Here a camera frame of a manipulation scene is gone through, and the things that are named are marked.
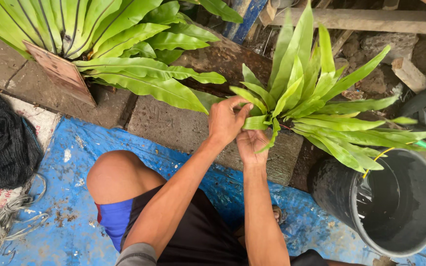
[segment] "black bucket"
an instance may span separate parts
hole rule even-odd
[[[377,160],[384,170],[363,174],[335,158],[311,172],[311,195],[320,207],[358,232],[375,251],[406,257],[426,246],[426,161],[394,149]]]

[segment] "shorts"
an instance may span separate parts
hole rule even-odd
[[[129,230],[151,198],[162,188],[112,204],[97,204],[98,222],[105,227],[116,250],[121,252]],[[291,258],[292,265],[327,266],[309,250]],[[201,189],[197,189],[158,265],[249,265],[248,255]]]

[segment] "gray sleeve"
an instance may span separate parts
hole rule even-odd
[[[115,266],[156,266],[155,250],[146,243],[128,246],[121,252]]]

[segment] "black netting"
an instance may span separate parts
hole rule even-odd
[[[24,185],[40,157],[33,130],[0,98],[0,188]]]

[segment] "blue tarp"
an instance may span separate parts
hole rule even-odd
[[[23,239],[6,241],[0,249],[0,266],[106,266],[118,255],[103,227],[97,222],[97,208],[85,185],[95,160],[110,150],[130,150],[149,167],[169,179],[190,157],[121,129],[104,129],[74,118],[62,118],[41,162],[39,173],[47,180],[43,199],[25,220],[49,213],[43,227]],[[232,229],[244,220],[242,173],[213,164],[200,188]],[[380,255],[365,245],[357,233],[324,212],[311,196],[292,187],[269,183],[273,204],[283,210],[281,224],[291,256],[315,249],[323,257],[372,265]],[[30,194],[42,190],[36,179]],[[12,232],[23,228],[15,224]],[[426,249],[408,258],[395,259],[402,265],[426,266]]]

